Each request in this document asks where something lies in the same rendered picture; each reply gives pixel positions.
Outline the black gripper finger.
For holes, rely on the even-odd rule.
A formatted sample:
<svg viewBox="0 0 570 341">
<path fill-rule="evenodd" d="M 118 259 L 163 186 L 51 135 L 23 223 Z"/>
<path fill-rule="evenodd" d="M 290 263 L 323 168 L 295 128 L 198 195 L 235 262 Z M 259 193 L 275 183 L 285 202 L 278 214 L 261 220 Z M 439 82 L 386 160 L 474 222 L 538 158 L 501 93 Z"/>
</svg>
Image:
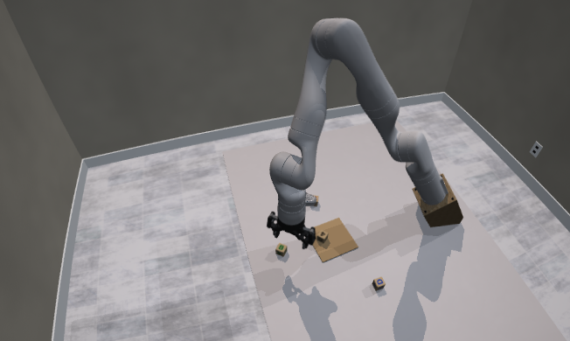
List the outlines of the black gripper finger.
<svg viewBox="0 0 570 341">
<path fill-rule="evenodd" d="M 310 244 L 311 246 L 314 244 L 316 240 L 316 229 L 312 226 L 310 229 L 307 227 L 303 227 L 304 232 L 300 235 L 297 231 L 290 231 L 298 240 L 302 241 L 302 249 L 305 249 Z M 306 237 L 304 239 L 304 236 Z M 305 245 L 307 244 L 307 245 Z"/>
<path fill-rule="evenodd" d="M 270 215 L 268 216 L 267 228 L 272 228 L 273 235 L 277 239 L 280 234 L 280 231 L 285 231 L 285 230 L 279 227 L 278 223 L 274 223 L 274 221 L 276 220 L 278 220 L 278 216 L 275 215 L 275 212 L 271 212 Z"/>
</svg>

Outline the tan flat square mat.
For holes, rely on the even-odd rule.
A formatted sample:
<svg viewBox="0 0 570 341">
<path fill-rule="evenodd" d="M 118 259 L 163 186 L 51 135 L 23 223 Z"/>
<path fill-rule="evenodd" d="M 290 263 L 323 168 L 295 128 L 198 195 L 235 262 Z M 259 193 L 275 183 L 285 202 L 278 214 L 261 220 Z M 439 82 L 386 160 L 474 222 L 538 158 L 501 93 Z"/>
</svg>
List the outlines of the tan flat square mat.
<svg viewBox="0 0 570 341">
<path fill-rule="evenodd" d="M 351 237 L 340 218 L 315 226 L 316 236 L 320 230 L 329 233 L 328 239 L 322 243 L 315 240 L 313 247 L 322 262 L 331 260 L 341 254 L 358 248 L 357 243 Z"/>
</svg>

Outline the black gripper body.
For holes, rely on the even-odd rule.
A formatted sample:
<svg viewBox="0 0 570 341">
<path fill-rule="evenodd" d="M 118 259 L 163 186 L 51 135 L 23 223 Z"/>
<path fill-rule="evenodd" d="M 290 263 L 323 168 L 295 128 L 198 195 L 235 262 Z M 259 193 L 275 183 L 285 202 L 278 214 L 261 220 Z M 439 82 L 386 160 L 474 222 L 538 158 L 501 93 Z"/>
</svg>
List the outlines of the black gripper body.
<svg viewBox="0 0 570 341">
<path fill-rule="evenodd" d="M 304 222 L 305 222 L 305 218 L 304 218 L 304 220 L 303 220 L 301 223 L 299 223 L 299 224 L 297 224 L 297 225 L 291 226 L 291 225 L 286 225 L 286 224 L 282 223 L 282 222 L 279 220 L 279 218 L 278 218 L 278 220 L 277 220 L 277 223 L 279 224 L 279 226 L 280 226 L 281 228 L 283 228 L 286 233 L 291 233 L 290 231 L 297 231 L 298 234 L 304 232 L 303 227 L 306 227 L 306 226 L 304 225 Z M 288 231 L 288 230 L 289 230 L 289 231 Z M 291 233 L 291 234 L 292 234 L 292 233 Z M 292 235 L 293 235 L 293 234 L 292 234 Z"/>
</svg>

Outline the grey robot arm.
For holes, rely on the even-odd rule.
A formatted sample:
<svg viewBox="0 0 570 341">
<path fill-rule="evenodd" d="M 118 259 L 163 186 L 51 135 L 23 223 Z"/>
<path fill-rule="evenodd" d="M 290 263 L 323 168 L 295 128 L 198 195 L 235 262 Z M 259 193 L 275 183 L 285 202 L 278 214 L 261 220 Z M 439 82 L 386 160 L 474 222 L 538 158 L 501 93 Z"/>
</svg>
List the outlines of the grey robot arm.
<svg viewBox="0 0 570 341">
<path fill-rule="evenodd" d="M 363 31 L 351 19 L 325 18 L 310 33 L 302 89 L 288 132 L 288 140 L 302 157 L 279 152 L 270 163 L 279 220 L 297 225 L 305 218 L 306 206 L 316 204 L 316 197 L 306 189 L 316 174 L 316 149 L 327 113 L 326 76 L 333 59 L 343 62 L 354 76 L 360 106 L 393 160 L 406 163 L 407 174 L 424 203 L 441 203 L 448 190 L 434 165 L 427 139 L 420 131 L 399 132 L 394 127 L 400 103 Z"/>
</svg>

